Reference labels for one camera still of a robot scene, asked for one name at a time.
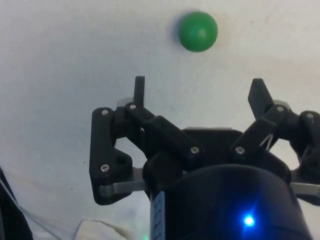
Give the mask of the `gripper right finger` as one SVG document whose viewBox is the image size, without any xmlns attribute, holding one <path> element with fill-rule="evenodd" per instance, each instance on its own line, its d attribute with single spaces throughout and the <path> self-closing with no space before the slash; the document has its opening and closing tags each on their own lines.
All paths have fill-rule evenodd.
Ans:
<svg viewBox="0 0 320 240">
<path fill-rule="evenodd" d="M 234 163 L 265 168 L 289 182 L 296 197 L 308 203 L 320 201 L 320 114 L 306 110 L 294 113 L 271 97 L 261 78 L 253 79 L 248 102 L 255 121 L 230 147 Z M 286 140 L 299 166 L 288 170 L 270 154 L 278 140 Z"/>
</svg>

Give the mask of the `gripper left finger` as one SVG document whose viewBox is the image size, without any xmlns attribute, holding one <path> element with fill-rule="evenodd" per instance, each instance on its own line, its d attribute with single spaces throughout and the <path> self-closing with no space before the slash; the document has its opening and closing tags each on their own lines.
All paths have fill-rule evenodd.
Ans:
<svg viewBox="0 0 320 240">
<path fill-rule="evenodd" d="M 151 197 L 181 178 L 183 172 L 198 169 L 205 159 L 204 147 L 163 116 L 144 107 L 145 77 L 137 76 L 133 99 L 115 110 L 92 112 L 89 175 L 94 200 L 111 205 L 133 192 Z M 133 166 L 130 155 L 116 148 L 127 138 L 145 157 L 142 168 Z"/>
</svg>

